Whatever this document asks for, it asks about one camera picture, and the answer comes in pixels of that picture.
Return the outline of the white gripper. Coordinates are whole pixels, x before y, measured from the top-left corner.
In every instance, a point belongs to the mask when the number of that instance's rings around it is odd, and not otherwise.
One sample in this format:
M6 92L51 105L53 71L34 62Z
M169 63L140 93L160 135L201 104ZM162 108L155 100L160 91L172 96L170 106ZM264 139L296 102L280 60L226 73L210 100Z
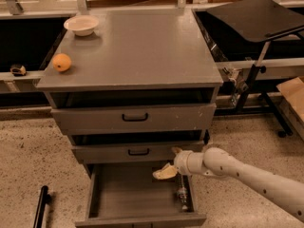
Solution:
M153 173L155 179L168 180L174 178L178 172L184 176L201 175L205 170L201 152L182 151L179 147L172 147L171 150L177 154L174 165L169 162L162 169L155 171Z

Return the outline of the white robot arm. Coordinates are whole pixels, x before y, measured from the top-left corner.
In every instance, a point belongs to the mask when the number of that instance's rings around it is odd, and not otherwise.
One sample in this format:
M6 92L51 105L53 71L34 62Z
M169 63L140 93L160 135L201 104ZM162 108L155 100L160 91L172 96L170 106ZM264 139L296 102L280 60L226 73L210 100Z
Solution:
M172 148L175 158L153 173L157 180L178 174L200 175L214 179L234 178L296 219L304 221L304 184L237 160L223 149L211 147L205 152Z

